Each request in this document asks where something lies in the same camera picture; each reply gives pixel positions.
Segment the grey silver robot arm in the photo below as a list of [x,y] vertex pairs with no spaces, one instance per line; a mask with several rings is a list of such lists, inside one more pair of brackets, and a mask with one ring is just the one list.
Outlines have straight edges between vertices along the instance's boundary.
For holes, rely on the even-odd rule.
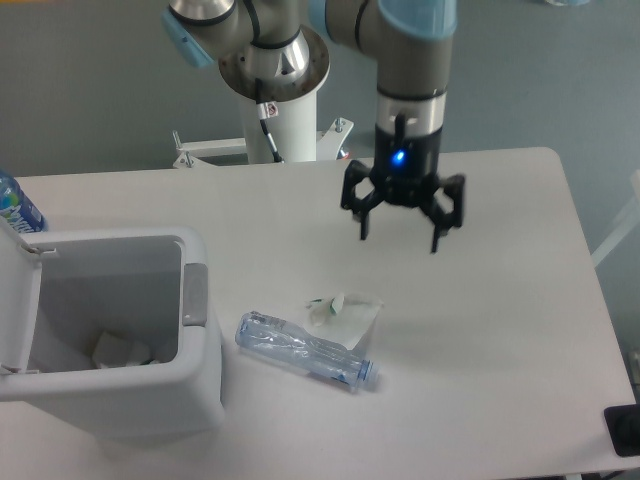
[[329,42],[374,60],[373,163],[348,164],[341,207],[362,234],[383,203],[422,211],[435,237],[462,226],[465,178],[438,173],[455,2],[171,1],[161,21],[190,65],[216,65],[238,96],[252,164],[320,159]]

